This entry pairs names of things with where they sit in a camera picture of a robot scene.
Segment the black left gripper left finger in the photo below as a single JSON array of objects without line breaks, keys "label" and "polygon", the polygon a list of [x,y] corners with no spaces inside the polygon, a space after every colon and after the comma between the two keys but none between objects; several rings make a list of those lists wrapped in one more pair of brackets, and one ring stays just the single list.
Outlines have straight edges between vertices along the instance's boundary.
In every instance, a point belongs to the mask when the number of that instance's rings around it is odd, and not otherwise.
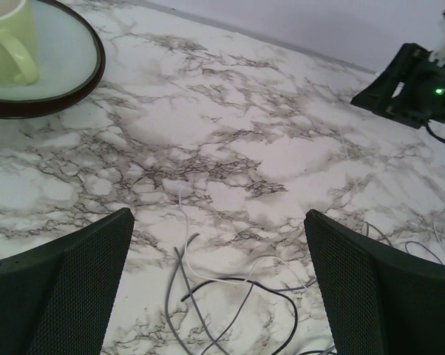
[{"label": "black left gripper left finger", "polygon": [[122,208],[0,260],[0,354],[99,354],[132,239]]}]

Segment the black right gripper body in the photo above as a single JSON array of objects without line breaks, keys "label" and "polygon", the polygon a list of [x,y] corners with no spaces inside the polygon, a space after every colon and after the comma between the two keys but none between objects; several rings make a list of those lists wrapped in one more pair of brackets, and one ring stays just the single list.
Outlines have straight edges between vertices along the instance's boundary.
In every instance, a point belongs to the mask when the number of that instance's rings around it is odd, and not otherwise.
[{"label": "black right gripper body", "polygon": [[445,65],[430,51],[403,44],[385,71],[351,100],[355,107],[419,129],[430,120],[445,122]]}]

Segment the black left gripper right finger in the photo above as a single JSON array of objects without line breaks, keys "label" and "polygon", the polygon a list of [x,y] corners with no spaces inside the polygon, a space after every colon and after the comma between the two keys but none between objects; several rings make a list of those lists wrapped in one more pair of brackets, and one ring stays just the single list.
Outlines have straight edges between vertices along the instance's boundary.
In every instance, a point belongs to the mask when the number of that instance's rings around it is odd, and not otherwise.
[{"label": "black left gripper right finger", "polygon": [[445,354],[445,266],[314,209],[304,225],[338,354]]}]

